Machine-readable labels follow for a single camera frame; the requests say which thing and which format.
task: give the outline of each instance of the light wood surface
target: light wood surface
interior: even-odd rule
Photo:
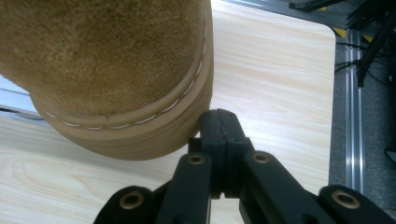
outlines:
[[[275,155],[304,188],[318,193],[328,182],[332,31],[219,0],[212,7],[211,107],[234,112],[257,150]],[[0,117],[0,223],[92,223],[119,189],[156,189],[169,180],[186,151],[117,161],[50,127]],[[243,223],[237,203],[213,201],[211,223]]]

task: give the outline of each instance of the black cable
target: black cable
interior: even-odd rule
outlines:
[[[7,112],[7,113],[19,113],[18,111],[10,110],[10,109],[5,109],[5,108],[0,108],[0,111],[2,111],[2,112]]]
[[[390,84],[380,80],[379,78],[373,76],[373,74],[369,70],[367,70],[367,73],[370,75],[370,77],[372,77],[375,81],[381,83],[382,85],[385,85],[385,86],[389,86],[390,85]]]
[[[341,42],[336,42],[335,44],[337,44],[337,45],[345,45],[345,46],[348,46],[348,47],[352,47],[354,49],[368,49],[368,48],[366,48],[364,46],[355,45],[355,44],[348,44],[348,43],[341,43]],[[392,54],[382,53],[382,52],[378,52],[377,53],[377,57],[391,57],[391,56],[393,56],[393,55]]]
[[[353,64],[358,64],[360,62],[360,60],[355,60],[355,61],[351,61],[351,62],[345,62],[345,63],[337,63],[336,65],[341,65],[343,64],[343,66],[335,69],[334,73],[337,74],[339,71],[343,70],[344,68],[347,68]]]

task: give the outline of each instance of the metal rail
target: metal rail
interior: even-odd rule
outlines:
[[[361,32],[347,30],[347,42],[361,45]],[[361,50],[346,47],[346,61],[357,62]],[[365,156],[361,88],[358,87],[356,64],[346,70],[346,186],[364,192]]]

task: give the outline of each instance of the suede boot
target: suede boot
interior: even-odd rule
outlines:
[[[209,0],[6,0],[0,31],[0,74],[96,153],[161,157],[187,144],[209,108]]]

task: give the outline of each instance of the white stitching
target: white stitching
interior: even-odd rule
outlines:
[[[153,115],[153,116],[151,116],[151,117],[149,117],[148,119],[142,119],[142,120],[139,120],[139,121],[135,122],[135,124],[142,124],[142,123],[146,123],[146,122],[148,122],[148,121],[150,121],[150,120],[152,120],[152,119],[155,119],[155,117],[157,117],[157,115],[156,115],[156,114],[155,114],[155,115]]]
[[[175,102],[172,105],[168,106],[165,110],[163,110],[161,112],[163,112],[163,113],[167,112],[168,110],[172,109],[175,105],[177,105],[177,103],[178,103],[178,99],[175,100]]]
[[[129,126],[131,126],[131,124],[124,124],[121,126],[110,127],[110,129],[118,130],[118,129],[128,128]]]
[[[79,127],[79,124],[73,124],[73,123],[69,123],[69,122],[66,122],[66,121],[64,121],[64,120],[62,120],[62,122],[64,123],[64,124],[66,124],[66,125],[68,125],[68,126],[72,126],[72,127]]]

